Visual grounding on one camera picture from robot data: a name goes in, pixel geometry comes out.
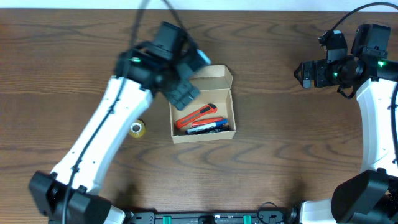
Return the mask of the black capped white marker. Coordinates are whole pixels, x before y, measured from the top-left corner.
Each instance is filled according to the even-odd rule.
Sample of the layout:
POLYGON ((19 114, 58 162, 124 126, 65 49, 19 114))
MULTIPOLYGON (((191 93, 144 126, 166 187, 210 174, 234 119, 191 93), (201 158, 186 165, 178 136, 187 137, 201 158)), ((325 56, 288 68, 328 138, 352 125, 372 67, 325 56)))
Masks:
POLYGON ((203 130, 203 131, 199 132, 199 134, 213 134, 213 133, 220 133, 223 131, 229 131, 229 126, 224 125, 224 126, 220 126, 220 127, 214 127, 209 130, 203 130))

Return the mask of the blue capped white marker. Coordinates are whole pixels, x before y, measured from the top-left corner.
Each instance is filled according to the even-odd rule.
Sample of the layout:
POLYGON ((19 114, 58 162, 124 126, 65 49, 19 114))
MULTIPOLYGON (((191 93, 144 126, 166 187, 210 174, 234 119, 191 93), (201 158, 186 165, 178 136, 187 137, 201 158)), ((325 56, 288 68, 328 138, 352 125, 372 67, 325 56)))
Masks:
POLYGON ((225 125, 227 123, 228 123, 227 119, 222 119, 220 121, 215 121, 215 122, 212 122, 212 123, 209 123, 209 124, 204 124, 204 125, 201 125, 201 126, 197 126, 195 128, 190 128, 190 129, 186 130, 185 133, 188 134, 188 135, 190 135, 190 134, 199 134, 199 133, 202 133, 202 132, 209 131, 211 129, 219 128, 219 127, 221 127, 221 126, 223 126, 223 125, 225 125))

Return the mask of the yellow clear tape roll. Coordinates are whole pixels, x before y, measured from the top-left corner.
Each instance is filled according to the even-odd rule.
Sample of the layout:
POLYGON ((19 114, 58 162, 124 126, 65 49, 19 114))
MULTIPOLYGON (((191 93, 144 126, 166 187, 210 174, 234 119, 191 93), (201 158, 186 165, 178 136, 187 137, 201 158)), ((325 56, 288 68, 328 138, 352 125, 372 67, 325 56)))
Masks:
POLYGON ((129 134, 134 138, 141 138, 146 133, 146 126, 140 119, 131 124, 129 134))

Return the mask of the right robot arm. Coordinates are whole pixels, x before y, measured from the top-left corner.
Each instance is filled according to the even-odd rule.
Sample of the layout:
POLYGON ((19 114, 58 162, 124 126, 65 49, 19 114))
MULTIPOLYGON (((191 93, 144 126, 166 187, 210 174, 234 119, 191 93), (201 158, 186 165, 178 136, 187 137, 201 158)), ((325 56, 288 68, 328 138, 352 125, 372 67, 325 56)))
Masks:
POLYGON ((302 62, 294 72, 303 88, 337 86, 358 102, 363 156, 358 175, 332 198, 305 201, 297 223, 397 223, 397 62, 388 60, 390 27, 363 24, 353 46, 331 29, 319 38, 326 58, 302 62))

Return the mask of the red utility knife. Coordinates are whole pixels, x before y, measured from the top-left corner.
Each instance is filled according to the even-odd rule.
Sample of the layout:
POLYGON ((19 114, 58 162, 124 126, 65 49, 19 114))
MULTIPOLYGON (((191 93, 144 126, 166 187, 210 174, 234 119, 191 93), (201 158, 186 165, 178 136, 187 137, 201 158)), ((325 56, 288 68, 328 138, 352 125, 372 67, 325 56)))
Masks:
POLYGON ((213 103, 208 103, 205 106, 197 109, 196 111, 186 115, 185 117, 176 121, 175 125, 178 129, 192 123, 193 121, 201 118, 204 115, 212 114, 217 112, 217 107, 213 103))

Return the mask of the open brown cardboard box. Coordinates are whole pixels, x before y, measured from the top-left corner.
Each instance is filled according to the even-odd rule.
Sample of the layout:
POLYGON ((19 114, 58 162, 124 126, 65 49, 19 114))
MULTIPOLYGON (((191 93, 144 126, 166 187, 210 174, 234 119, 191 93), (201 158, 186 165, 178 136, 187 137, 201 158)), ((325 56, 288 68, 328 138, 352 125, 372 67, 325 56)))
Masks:
POLYGON ((200 70, 190 80, 193 86, 200 90, 200 94, 183 110, 176 109, 173 105, 169 106, 170 111, 170 135, 173 143, 188 143, 198 141, 212 141, 233 138, 236 132, 236 122, 234 118, 232 83, 233 76, 225 65, 211 65, 200 70), (185 131, 192 128, 192 123, 178 129, 176 121, 186 115, 196 111, 208 103, 213 103, 217 107, 217 112, 204 115, 195 121, 223 117, 227 119, 229 131, 213 134, 186 134, 185 131))

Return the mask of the red black stapler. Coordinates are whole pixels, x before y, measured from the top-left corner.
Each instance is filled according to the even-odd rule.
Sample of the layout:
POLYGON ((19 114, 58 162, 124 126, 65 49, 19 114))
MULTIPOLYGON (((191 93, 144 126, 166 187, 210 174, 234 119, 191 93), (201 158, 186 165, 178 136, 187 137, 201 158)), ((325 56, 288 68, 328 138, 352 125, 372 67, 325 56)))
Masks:
POLYGON ((203 126, 203 125, 214 123, 214 122, 221 121, 221 120, 223 120, 223 117, 208 118, 208 119, 203 119, 203 120, 199 120, 199 121, 194 121, 192 123, 192 127, 194 128, 197 126, 203 126))

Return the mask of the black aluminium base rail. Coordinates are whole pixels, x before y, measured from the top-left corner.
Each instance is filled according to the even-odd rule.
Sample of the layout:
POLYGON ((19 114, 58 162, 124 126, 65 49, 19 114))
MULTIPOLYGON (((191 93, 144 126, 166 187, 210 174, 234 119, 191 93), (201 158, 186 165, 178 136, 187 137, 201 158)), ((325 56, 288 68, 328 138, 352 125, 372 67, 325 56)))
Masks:
POLYGON ((154 213, 139 212, 127 218, 127 224, 291 224, 297 213, 283 208, 265 208, 253 212, 154 213))

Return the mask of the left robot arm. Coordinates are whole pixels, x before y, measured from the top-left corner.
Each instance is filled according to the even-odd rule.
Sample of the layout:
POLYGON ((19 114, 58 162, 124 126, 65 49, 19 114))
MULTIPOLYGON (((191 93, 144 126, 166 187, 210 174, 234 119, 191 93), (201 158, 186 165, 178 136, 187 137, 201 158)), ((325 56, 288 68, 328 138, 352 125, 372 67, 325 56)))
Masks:
POLYGON ((163 22, 152 41, 124 52, 103 98, 65 157, 49 173, 36 172, 29 190, 50 223, 131 223, 133 213, 101 198, 105 175, 132 124, 157 93, 184 109, 198 95, 190 77, 208 57, 182 26, 163 22))

